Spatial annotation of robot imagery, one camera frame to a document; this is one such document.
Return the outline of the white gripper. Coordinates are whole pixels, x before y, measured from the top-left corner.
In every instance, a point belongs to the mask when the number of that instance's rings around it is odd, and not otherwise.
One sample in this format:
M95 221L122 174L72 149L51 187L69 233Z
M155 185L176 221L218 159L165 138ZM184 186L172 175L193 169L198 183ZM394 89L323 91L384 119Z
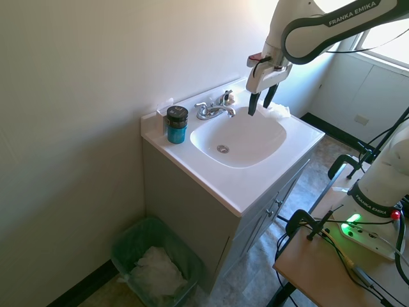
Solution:
M246 90L251 92L248 114L253 116L257 109L260 93L269 89L263 101L263 107L268 108L278 89L278 84L289 76L292 64L278 70L269 63L262 63L251 70L247 80Z

